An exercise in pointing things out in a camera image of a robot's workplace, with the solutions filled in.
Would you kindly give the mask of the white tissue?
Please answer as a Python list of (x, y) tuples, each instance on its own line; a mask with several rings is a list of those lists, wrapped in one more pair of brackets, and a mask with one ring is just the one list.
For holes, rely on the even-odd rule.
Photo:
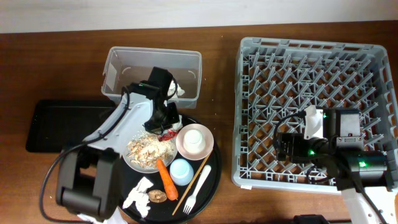
[(142, 218), (145, 218), (150, 210), (150, 206), (147, 205), (150, 202), (147, 190), (153, 185), (154, 184), (149, 179), (143, 177), (129, 192), (127, 199), (123, 202), (122, 208), (126, 209), (135, 203), (137, 211)]

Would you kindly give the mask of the white napkin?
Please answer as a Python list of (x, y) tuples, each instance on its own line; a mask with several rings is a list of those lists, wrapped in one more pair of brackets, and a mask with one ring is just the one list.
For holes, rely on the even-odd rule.
[(167, 92), (167, 99), (168, 100), (177, 100), (184, 94), (185, 94), (185, 90), (183, 90), (178, 83), (175, 83), (174, 81), (172, 81), (169, 86), (169, 90)]

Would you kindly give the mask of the white cup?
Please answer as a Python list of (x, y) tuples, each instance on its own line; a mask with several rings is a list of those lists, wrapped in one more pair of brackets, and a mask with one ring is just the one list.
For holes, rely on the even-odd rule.
[(205, 138), (198, 129), (188, 130), (183, 137), (183, 146), (190, 154), (202, 152), (205, 144)]

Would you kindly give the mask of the light blue cup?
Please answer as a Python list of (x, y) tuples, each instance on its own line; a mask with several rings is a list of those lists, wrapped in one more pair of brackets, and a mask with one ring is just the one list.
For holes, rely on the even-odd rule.
[(193, 167), (185, 159), (176, 159), (170, 165), (170, 176), (176, 185), (188, 185), (193, 179)]

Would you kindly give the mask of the pink saucer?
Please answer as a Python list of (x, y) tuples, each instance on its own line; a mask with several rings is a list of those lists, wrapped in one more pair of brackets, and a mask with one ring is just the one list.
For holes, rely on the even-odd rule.
[[(198, 154), (190, 154), (183, 146), (183, 137), (185, 133), (190, 130), (190, 129), (198, 129), (199, 131), (202, 132), (204, 138), (205, 138), (205, 148), (202, 152)], [(215, 144), (214, 137), (211, 133), (211, 131), (204, 125), (198, 124), (198, 123), (193, 123), (193, 124), (188, 124), (184, 126), (178, 133), (177, 138), (176, 138), (176, 146), (178, 152), (186, 159), (191, 160), (191, 161), (198, 161), (201, 159), (204, 159), (212, 150), (213, 146)]]

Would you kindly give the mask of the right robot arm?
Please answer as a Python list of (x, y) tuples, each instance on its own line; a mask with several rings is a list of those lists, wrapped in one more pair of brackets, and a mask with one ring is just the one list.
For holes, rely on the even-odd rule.
[(304, 120), (304, 132), (275, 128), (277, 159), (324, 168), (327, 175), (321, 182), (335, 180), (352, 223), (397, 223), (392, 170), (383, 152), (365, 150), (359, 110), (311, 105), (278, 125), (292, 118)]

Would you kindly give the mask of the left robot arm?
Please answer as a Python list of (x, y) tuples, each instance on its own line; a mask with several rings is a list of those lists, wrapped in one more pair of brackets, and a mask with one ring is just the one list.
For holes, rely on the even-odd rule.
[(56, 203), (80, 216), (80, 223), (117, 223), (122, 188), (121, 156), (139, 131), (163, 134), (180, 122), (168, 90), (172, 74), (154, 67), (147, 80), (122, 88), (121, 102), (83, 142), (64, 149), (59, 165)]

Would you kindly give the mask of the grey plate with food scraps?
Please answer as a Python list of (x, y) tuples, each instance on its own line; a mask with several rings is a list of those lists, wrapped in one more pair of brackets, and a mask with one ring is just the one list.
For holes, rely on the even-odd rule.
[(127, 142), (122, 153), (123, 159), (133, 170), (141, 173), (158, 172), (157, 160), (160, 159), (167, 167), (177, 156), (175, 139), (159, 141), (155, 134), (138, 131)]

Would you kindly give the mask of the red snack wrapper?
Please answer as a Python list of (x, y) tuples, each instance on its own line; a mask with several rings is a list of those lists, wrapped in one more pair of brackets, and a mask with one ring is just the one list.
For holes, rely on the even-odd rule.
[(178, 131), (166, 130), (163, 134), (158, 136), (158, 140), (160, 142), (168, 141), (168, 140), (173, 139), (177, 135), (178, 135)]

